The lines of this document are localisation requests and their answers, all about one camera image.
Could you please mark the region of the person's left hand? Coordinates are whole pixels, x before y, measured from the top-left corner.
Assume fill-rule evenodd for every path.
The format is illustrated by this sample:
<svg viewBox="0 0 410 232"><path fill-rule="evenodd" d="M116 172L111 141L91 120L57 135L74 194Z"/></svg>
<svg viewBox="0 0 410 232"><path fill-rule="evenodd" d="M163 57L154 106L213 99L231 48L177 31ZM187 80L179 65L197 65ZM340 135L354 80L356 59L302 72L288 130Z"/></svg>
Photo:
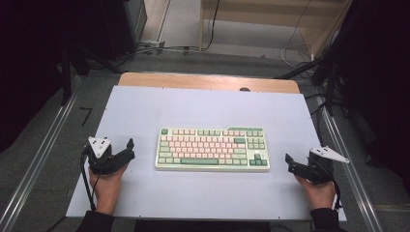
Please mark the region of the person's left hand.
<svg viewBox="0 0 410 232"><path fill-rule="evenodd" d="M89 170L89 184L94 188L97 197L96 211L98 213L114 215L121 192L122 177L127 169L128 166L124 165L116 172L102 176Z"/></svg>

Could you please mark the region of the person's dark clothing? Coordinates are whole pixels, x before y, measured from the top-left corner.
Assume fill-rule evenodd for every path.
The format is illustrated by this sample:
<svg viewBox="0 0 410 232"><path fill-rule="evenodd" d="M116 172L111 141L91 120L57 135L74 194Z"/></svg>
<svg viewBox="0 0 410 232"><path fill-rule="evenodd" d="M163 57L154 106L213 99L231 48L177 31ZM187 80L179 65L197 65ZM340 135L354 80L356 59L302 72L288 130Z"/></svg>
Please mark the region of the person's dark clothing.
<svg viewBox="0 0 410 232"><path fill-rule="evenodd" d="M269 222L138 220L133 232L271 232Z"/></svg>

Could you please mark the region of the dark cabinet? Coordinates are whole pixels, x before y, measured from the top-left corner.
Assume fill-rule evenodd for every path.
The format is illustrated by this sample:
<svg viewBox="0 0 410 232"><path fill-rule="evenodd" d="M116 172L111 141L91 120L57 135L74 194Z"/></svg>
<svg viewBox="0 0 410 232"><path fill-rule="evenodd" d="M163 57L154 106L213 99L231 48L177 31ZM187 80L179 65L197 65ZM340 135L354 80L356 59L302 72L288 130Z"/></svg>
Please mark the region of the dark cabinet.
<svg viewBox="0 0 410 232"><path fill-rule="evenodd" d="M148 16L144 0L102 0L111 60L136 52Z"/></svg>

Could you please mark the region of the light wooden shelf unit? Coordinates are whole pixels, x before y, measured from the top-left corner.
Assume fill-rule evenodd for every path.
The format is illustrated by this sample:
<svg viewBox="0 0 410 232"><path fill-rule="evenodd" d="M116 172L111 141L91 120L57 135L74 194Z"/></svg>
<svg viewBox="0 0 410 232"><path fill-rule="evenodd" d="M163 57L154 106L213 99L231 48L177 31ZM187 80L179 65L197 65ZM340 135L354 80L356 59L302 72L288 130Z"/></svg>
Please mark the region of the light wooden shelf unit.
<svg viewBox="0 0 410 232"><path fill-rule="evenodd" d="M353 0L200 0L199 41L203 49L204 20L293 27L319 57L341 27Z"/></svg>

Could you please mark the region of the dark curtain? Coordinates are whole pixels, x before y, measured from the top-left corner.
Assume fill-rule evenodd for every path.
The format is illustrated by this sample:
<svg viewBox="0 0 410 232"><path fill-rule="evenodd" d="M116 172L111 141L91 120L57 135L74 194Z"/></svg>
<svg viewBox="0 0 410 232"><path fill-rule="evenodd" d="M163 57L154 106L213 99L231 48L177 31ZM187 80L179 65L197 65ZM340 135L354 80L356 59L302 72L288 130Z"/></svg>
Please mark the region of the dark curtain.
<svg viewBox="0 0 410 232"><path fill-rule="evenodd" d="M0 0L0 153L68 84L59 64L89 72L74 31L93 0Z"/></svg>
<svg viewBox="0 0 410 232"><path fill-rule="evenodd" d="M366 147L410 194L410 0L353 0L338 38L342 93Z"/></svg>

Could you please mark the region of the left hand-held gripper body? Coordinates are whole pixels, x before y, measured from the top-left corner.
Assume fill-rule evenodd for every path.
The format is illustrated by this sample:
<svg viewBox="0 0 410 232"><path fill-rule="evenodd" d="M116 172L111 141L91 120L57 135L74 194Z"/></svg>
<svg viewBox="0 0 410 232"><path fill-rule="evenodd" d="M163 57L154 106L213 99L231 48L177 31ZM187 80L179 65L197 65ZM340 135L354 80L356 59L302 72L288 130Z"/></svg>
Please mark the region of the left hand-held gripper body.
<svg viewBox="0 0 410 232"><path fill-rule="evenodd" d="M114 172L111 141L108 138L88 137L89 144L84 149L89 166L94 174L109 175Z"/></svg>

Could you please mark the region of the person's right hand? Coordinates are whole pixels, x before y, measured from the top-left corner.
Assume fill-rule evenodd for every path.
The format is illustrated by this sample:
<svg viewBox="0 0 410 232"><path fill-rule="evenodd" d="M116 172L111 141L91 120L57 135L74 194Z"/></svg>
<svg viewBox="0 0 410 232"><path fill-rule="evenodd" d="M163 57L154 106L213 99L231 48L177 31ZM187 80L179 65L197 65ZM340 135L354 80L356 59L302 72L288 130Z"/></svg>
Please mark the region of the person's right hand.
<svg viewBox="0 0 410 232"><path fill-rule="evenodd" d="M312 210L333 208L336 189L332 182L314 185L299 176L295 176L295 179L303 187Z"/></svg>

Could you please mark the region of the green and pink keyboard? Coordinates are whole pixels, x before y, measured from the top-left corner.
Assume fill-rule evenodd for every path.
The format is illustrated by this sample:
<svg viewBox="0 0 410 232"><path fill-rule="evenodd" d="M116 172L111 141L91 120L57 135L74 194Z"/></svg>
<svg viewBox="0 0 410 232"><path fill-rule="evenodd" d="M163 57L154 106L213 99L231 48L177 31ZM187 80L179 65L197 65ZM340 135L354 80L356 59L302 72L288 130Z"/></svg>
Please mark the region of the green and pink keyboard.
<svg viewBox="0 0 410 232"><path fill-rule="evenodd" d="M155 166L163 170L268 171L265 131L261 128L163 128Z"/></svg>

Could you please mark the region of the aluminium floor rail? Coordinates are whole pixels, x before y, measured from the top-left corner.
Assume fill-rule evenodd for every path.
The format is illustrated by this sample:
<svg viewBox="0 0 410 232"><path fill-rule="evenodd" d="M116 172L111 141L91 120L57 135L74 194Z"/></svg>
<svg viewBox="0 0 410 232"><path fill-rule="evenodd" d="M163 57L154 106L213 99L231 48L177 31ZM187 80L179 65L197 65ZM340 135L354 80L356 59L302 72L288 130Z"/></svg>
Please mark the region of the aluminium floor rail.
<svg viewBox="0 0 410 232"><path fill-rule="evenodd" d="M344 171L351 192L354 195L358 209L362 215L364 224L366 225L366 229L368 232L384 232L373 204L367 194L364 182L360 178L356 165L340 134L336 119L331 116L325 108L325 100L322 97L315 97L315 101L318 104L316 131L319 136L319 141L322 145L330 145L345 158L350 159L350 162L343 164L341 168Z"/></svg>
<svg viewBox="0 0 410 232"><path fill-rule="evenodd" d="M42 143L36 150L36 154L30 162L30 165L27 167L21 181L15 188L7 205L1 213L0 232L12 231L15 221L44 167L51 148L73 108L76 97L77 93L74 93L64 105L58 107L58 111L56 112L52 123L47 128Z"/></svg>

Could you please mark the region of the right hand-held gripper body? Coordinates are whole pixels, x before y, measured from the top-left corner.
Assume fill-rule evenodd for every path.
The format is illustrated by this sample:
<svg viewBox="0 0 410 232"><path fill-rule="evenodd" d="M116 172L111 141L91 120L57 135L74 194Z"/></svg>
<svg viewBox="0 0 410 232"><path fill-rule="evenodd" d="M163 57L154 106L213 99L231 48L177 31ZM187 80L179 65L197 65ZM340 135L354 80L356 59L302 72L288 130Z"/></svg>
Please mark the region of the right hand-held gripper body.
<svg viewBox="0 0 410 232"><path fill-rule="evenodd" d="M315 185L334 179L334 162L349 163L350 160L328 146L311 148L307 157L306 179Z"/></svg>

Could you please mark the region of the white power strip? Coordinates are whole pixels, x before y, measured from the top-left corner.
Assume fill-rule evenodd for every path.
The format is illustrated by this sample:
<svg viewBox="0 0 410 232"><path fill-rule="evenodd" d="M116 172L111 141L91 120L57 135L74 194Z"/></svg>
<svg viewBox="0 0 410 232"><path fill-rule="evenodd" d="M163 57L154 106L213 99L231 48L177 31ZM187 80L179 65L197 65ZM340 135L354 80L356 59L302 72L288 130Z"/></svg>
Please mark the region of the white power strip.
<svg viewBox="0 0 410 232"><path fill-rule="evenodd" d="M137 45L138 49L148 49L148 48L162 48L164 47L165 42L156 42L156 41L142 41Z"/></svg>

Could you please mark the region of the wooden table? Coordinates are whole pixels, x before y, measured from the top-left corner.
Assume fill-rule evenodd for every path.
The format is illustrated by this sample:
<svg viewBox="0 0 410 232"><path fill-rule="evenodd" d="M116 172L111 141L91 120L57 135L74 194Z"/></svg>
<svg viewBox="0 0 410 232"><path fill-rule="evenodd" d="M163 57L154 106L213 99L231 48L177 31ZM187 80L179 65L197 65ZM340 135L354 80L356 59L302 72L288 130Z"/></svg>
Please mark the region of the wooden table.
<svg viewBox="0 0 410 232"><path fill-rule="evenodd" d="M251 92L299 94L298 84L293 80L250 78L229 75L184 74L162 72L125 72L120 86L159 88L206 89Z"/></svg>

